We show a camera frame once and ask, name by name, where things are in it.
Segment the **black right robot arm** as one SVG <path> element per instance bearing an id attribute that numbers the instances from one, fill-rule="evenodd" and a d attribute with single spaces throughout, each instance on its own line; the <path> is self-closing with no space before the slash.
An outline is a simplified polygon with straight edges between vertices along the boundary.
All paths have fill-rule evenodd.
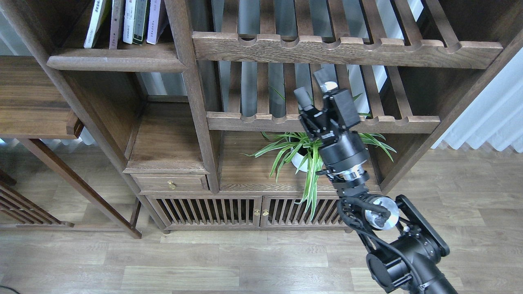
<path id="1" fill-rule="evenodd" d="M 305 88 L 296 89 L 300 120 L 310 139 L 321 141 L 316 175 L 326 175 L 333 184 L 338 214 L 367 249 L 372 278 L 387 293 L 402 288 L 411 294 L 455 294 L 437 268 L 449 254 L 446 242 L 407 197 L 391 199 L 366 188 L 369 175 L 362 165 L 369 153 L 359 134 L 351 131 L 360 117 L 350 91 L 341 89 L 325 69 L 314 76 L 323 108 L 313 106 Z"/>

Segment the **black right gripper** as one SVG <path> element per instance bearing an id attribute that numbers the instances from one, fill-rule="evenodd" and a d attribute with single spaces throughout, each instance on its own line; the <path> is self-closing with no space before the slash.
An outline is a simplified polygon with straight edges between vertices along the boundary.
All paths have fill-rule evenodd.
<path id="1" fill-rule="evenodd" d="M 369 175 L 362 164 L 369 158 L 357 132 L 350 128 L 360 123 L 349 89 L 338 89 L 335 75 L 325 68 L 314 73 L 323 94 L 319 111 L 305 87 L 293 91 L 299 104 L 300 121 L 312 141 L 320 140 L 319 154 L 328 174 L 340 175 L 347 182 L 366 182 Z"/>

